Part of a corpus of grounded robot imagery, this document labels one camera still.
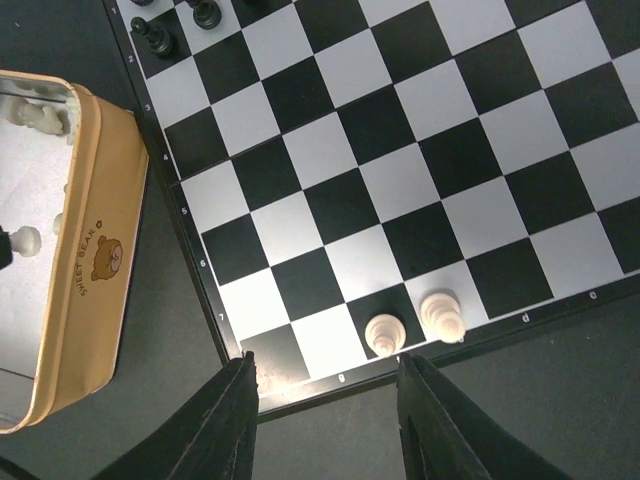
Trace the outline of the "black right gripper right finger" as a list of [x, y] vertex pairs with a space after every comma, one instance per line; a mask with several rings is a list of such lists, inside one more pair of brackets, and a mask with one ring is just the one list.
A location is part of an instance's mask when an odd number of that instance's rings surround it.
[[409, 479], [567, 479], [425, 358], [399, 356], [397, 412]]

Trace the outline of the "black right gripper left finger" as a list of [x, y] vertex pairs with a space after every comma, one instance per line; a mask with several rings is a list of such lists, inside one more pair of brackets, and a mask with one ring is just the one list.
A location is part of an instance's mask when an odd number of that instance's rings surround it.
[[254, 353], [231, 360], [119, 461], [121, 479], [250, 479], [257, 432]]

